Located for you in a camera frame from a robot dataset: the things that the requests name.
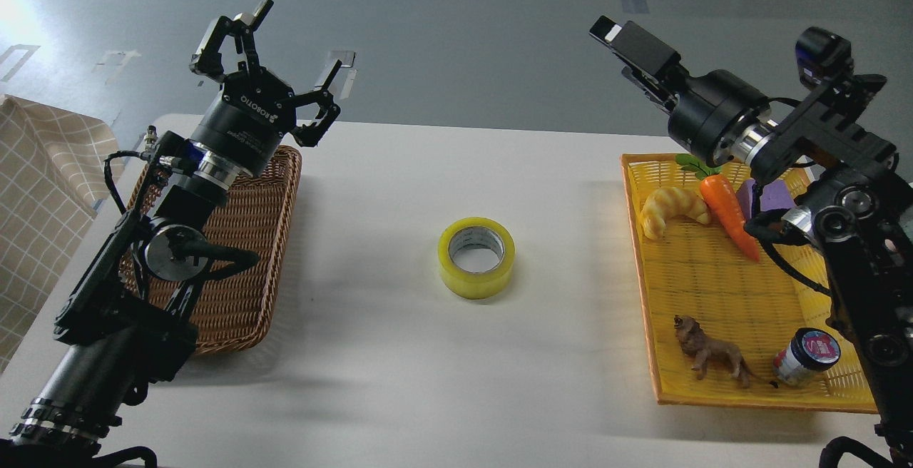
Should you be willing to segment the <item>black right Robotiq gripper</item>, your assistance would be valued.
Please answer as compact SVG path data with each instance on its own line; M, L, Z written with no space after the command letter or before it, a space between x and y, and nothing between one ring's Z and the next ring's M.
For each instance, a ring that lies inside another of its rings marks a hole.
M625 78L668 114L668 135L706 166L733 159L744 122L770 110L767 95L726 69L691 76L671 45L633 21L600 16L589 33L628 65Z

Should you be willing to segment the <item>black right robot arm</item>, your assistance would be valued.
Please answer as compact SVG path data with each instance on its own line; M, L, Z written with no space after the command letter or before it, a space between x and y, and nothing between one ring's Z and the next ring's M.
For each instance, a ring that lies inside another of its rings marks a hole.
M851 43L808 27L795 58L808 95L778 123L770 97L724 69L691 76L680 55L642 26L601 16L590 35L623 62L623 75L668 114L668 135L705 165L749 166L755 192L799 166L822 175L790 209L751 211L746 231L789 276L831 299L827 325L851 342L887 443L883 457L833 439L819 465L853 454L873 467L911 465L911 186L893 143L858 126L886 78L855 73Z

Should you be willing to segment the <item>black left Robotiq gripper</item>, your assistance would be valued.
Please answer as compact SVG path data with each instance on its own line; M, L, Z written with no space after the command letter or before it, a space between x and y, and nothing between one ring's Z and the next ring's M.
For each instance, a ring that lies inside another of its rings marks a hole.
M338 64L327 62L311 91L292 96L290 85L260 64L253 34L272 6L273 0L264 0L254 13L214 19L189 64L194 74L220 84L190 141L232 161L249 176L265 170L285 134L291 131L300 147L316 147L340 114L332 90L342 69ZM226 73L222 63L221 48L227 38L234 39L242 56L235 73ZM290 107L278 107L277 102L287 97ZM295 126L293 109L307 105L317 105L316 116L306 126Z

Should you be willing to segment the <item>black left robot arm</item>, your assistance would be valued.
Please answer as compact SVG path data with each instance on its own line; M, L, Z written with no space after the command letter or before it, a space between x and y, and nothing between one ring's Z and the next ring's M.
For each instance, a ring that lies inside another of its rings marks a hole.
M56 316L54 338L68 351L3 439L4 467L158 465L149 447L102 455L100 441L121 424L120 406L140 405L189 360L205 284L260 260L212 243L203 228L238 176L262 175L285 136L312 148L340 114L330 87L345 59L303 93L260 63L254 35L272 6L210 23L189 68L219 92L192 136L150 127L142 151L105 159L121 216Z

